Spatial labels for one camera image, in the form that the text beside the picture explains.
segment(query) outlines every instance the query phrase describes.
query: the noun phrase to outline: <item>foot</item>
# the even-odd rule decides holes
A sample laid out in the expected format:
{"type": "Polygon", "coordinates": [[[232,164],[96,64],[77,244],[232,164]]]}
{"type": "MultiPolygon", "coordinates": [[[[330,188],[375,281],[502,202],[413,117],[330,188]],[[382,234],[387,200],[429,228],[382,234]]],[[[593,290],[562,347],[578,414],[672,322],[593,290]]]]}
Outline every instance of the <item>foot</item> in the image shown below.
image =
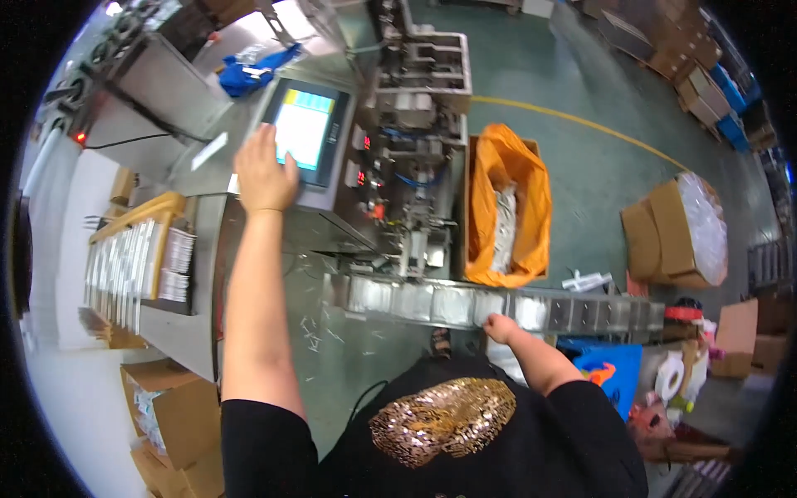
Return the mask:
{"type": "Polygon", "coordinates": [[[432,331],[431,346],[433,358],[451,358],[451,332],[447,328],[432,331]]]}

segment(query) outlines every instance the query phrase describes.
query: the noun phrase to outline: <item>concrete floor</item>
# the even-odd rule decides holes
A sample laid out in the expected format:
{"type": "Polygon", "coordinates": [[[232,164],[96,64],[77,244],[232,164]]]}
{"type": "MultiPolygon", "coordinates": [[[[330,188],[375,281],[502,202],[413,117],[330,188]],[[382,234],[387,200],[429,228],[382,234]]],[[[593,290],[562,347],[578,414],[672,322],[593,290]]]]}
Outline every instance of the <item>concrete floor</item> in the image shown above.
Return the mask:
{"type": "MultiPolygon", "coordinates": [[[[694,296],[716,320],[721,305],[746,293],[747,247],[778,233],[764,173],[752,158],[718,143],[682,112],[668,82],[610,49],[596,34],[595,22],[565,4],[556,5],[550,22],[523,14],[512,18],[489,6],[431,9],[414,2],[412,7],[416,23],[468,35],[474,95],[518,100],[596,122],[676,159],[717,190],[728,223],[728,278],[720,288],[702,292],[655,288],[659,300],[694,296]]],[[[492,122],[537,140],[548,166],[554,202],[550,277],[535,285],[559,288],[571,276],[569,269],[579,269],[612,272],[625,288],[626,248],[618,212],[680,170],[636,145],[570,120],[474,102],[470,132],[492,122]]],[[[291,257],[286,256],[286,269],[291,257]]],[[[360,394],[408,368],[429,340],[429,331],[419,327],[358,322],[322,309],[319,279],[328,263],[307,257],[286,277],[296,369],[321,457],[342,432],[360,394]],[[307,330],[300,326],[305,316],[307,330]],[[317,352],[308,349],[309,332],[322,339],[317,352]]],[[[472,340],[472,335],[457,334],[455,347],[472,340]]],[[[721,399],[739,393],[738,385],[709,389],[721,399]],[[736,394],[721,393],[728,389],[736,394]]],[[[717,413],[702,418],[711,425],[717,413]]],[[[733,433],[733,428],[723,431],[733,433]]],[[[652,488],[663,485],[652,479],[652,488]]]]}

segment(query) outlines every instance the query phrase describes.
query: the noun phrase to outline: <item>digital display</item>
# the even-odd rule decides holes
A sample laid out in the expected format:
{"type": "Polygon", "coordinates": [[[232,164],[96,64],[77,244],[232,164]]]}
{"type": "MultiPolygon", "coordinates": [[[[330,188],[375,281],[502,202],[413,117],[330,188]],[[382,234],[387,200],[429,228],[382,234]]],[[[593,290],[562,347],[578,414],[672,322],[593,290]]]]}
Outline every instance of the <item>digital display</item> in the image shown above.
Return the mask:
{"type": "Polygon", "coordinates": [[[290,152],[300,168],[315,171],[334,107],[333,99],[288,90],[274,120],[277,126],[277,161],[285,164],[285,154],[290,152]]]}

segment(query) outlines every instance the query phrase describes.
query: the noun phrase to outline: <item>hand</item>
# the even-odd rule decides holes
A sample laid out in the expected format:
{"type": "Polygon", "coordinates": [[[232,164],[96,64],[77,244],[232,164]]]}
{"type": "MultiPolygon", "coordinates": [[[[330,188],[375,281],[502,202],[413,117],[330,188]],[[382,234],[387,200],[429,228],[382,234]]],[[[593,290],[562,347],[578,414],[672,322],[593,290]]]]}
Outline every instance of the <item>hand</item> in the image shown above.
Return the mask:
{"type": "Polygon", "coordinates": [[[508,344],[509,338],[520,330],[515,320],[498,313],[490,313],[482,327],[490,339],[499,344],[508,344]]]}
{"type": "Polygon", "coordinates": [[[241,204],[247,216],[282,212],[296,195],[299,167],[290,153],[285,155],[285,167],[277,162],[276,135],[277,127],[262,124],[235,155],[241,204]]]}

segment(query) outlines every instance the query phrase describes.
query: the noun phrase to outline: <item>tape roll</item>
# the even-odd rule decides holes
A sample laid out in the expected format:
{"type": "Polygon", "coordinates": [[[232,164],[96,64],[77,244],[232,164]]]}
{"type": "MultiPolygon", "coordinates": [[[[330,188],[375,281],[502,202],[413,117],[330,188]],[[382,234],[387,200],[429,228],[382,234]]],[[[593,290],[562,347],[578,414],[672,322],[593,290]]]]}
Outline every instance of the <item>tape roll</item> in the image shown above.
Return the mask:
{"type": "Polygon", "coordinates": [[[667,402],[678,392],[683,379],[684,362],[681,361],[681,354],[670,352],[667,360],[658,368],[654,390],[662,401],[667,402]]]}

